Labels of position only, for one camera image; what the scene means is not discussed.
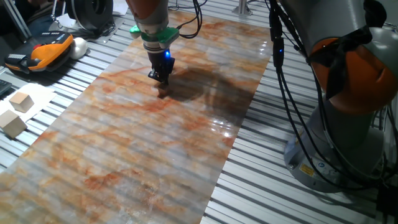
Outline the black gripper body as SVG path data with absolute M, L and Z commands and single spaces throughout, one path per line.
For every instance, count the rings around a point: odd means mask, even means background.
M 170 49 L 165 49 L 158 53 L 148 53 L 149 60 L 152 64 L 152 70 L 160 74 L 171 74 L 175 59 L 171 56 Z

